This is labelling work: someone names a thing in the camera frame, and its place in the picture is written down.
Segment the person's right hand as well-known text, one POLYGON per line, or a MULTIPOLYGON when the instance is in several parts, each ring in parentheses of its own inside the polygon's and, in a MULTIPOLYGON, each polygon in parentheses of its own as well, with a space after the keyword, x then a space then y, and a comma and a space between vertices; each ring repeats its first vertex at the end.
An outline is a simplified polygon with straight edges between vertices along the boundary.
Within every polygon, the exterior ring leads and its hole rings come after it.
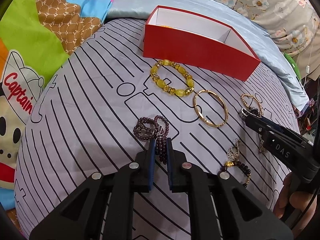
MULTIPOLYGON (((273 213, 276 217, 281 218, 285 211, 285 206, 290 203, 295 209, 299 209, 300 211, 305 211, 307 205, 310 203, 312 195, 304 192, 294 192, 289 195, 290 184, 292 180, 292 172, 290 172, 283 181, 283 188, 279 194, 277 202, 273 208, 273 213)), ((317 197, 315 197, 313 203, 306 211, 306 214, 301 219, 301 223, 306 226, 313 215, 315 214, 317 206, 317 197)))

